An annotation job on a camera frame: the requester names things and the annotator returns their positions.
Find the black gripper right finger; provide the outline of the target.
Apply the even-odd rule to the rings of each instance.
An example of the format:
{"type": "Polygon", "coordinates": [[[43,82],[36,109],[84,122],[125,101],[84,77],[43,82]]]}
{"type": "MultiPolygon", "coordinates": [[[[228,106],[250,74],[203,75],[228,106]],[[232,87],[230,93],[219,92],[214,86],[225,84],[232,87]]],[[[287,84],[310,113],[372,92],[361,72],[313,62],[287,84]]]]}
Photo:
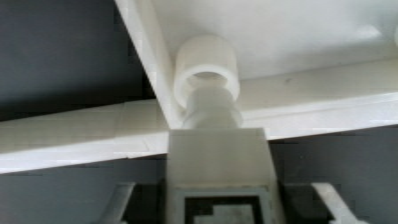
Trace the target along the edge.
{"type": "Polygon", "coordinates": [[[328,182],[281,185],[287,224],[369,224],[328,182]]]}

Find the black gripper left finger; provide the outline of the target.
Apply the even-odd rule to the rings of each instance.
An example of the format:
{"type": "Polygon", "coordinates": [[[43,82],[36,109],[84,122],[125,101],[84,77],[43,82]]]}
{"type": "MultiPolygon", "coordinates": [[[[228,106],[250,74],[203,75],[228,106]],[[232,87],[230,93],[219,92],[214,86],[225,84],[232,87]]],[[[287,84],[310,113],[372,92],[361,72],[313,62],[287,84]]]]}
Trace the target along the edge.
{"type": "Polygon", "coordinates": [[[166,224],[164,199],[162,183],[120,183],[97,224],[166,224]]]}

